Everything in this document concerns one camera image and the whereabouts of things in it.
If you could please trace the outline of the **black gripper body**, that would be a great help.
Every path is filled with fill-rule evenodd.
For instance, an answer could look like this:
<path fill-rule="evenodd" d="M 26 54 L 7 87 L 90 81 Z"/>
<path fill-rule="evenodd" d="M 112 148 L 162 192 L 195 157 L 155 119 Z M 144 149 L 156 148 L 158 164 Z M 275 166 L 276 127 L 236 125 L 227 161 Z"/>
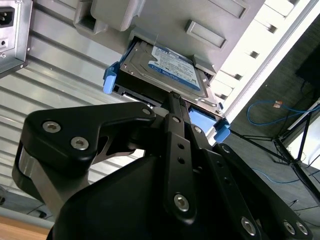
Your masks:
<path fill-rule="evenodd" d="M 62 207 L 51 240 L 188 240 L 197 218 L 195 171 L 165 193 L 164 162 L 143 157 L 86 187 Z"/>

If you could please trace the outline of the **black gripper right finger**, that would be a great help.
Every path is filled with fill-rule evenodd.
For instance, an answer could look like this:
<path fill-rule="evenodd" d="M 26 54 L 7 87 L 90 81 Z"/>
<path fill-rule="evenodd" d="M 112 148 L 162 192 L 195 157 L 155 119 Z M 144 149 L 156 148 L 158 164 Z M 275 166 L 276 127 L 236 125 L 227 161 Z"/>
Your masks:
<path fill-rule="evenodd" d="M 196 169 L 197 217 L 188 240 L 310 240 L 306 223 L 226 144 L 211 146 L 180 100 Z"/>

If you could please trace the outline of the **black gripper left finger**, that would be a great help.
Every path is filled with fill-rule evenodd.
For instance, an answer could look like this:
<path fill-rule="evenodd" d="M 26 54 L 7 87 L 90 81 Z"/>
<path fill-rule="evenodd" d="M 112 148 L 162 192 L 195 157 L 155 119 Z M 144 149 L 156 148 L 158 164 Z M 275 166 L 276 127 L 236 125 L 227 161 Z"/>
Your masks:
<path fill-rule="evenodd" d="M 18 187 L 58 218 L 79 191 L 144 157 L 164 162 L 165 193 L 192 181 L 191 143 L 172 92 L 160 108 L 142 102 L 35 111 L 24 121 L 14 164 Z"/>

